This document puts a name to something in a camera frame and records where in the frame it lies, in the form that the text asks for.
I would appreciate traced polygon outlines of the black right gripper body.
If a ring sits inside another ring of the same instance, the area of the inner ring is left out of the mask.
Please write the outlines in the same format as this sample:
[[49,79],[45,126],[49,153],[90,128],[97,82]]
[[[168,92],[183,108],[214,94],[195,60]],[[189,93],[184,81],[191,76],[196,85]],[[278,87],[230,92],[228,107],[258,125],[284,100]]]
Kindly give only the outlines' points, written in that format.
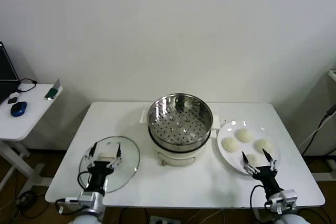
[[275,179],[277,175],[276,170],[271,170],[270,166],[260,166],[257,169],[259,172],[253,174],[253,179],[262,183],[266,195],[274,195],[283,190]]

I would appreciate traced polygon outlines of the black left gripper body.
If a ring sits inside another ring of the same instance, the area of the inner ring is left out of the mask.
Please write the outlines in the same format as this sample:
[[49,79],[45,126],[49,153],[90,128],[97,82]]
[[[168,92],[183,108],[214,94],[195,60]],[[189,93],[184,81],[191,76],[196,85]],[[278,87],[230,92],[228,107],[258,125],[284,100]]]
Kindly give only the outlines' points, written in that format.
[[94,161],[94,166],[88,167],[91,175],[88,190],[101,190],[104,187],[106,177],[113,173],[113,167],[106,161]]

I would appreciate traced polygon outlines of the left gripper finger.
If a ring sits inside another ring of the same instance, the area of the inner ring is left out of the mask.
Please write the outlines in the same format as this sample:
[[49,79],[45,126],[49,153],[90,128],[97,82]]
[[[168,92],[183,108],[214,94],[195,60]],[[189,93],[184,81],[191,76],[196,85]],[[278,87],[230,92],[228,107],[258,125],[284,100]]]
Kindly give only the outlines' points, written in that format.
[[116,166],[119,166],[122,162],[122,152],[121,152],[121,143],[118,143],[118,148],[113,150],[111,154],[107,156],[109,164],[107,165],[107,168],[115,168]]
[[85,155],[84,160],[85,160],[85,167],[94,167],[95,166],[95,159],[94,159],[94,154],[97,148],[98,142],[95,142],[92,147],[90,148],[89,152]]

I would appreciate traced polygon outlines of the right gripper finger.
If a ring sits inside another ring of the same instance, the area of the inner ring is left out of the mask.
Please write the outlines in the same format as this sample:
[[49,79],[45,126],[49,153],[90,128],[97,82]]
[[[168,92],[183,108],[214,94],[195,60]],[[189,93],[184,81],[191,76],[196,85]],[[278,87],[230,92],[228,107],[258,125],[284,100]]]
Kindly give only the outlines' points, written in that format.
[[257,165],[259,164],[259,159],[255,154],[245,154],[242,152],[243,156],[243,168],[245,172],[249,175],[255,175],[259,173]]
[[276,172],[277,171],[277,167],[276,167],[277,161],[273,159],[272,156],[264,148],[262,149],[262,151],[270,165],[270,170]]

